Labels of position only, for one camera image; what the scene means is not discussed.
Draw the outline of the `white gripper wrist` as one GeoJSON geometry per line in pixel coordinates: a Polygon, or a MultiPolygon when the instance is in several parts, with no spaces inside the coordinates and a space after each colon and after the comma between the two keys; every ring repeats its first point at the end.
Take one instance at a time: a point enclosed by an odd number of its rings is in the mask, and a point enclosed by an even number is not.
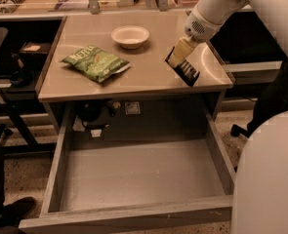
{"type": "Polygon", "coordinates": [[[181,64],[198,46],[198,43],[212,39],[220,30],[218,24],[206,20],[194,7],[185,21],[185,34],[188,37],[181,37],[168,58],[171,67],[181,64]]]}

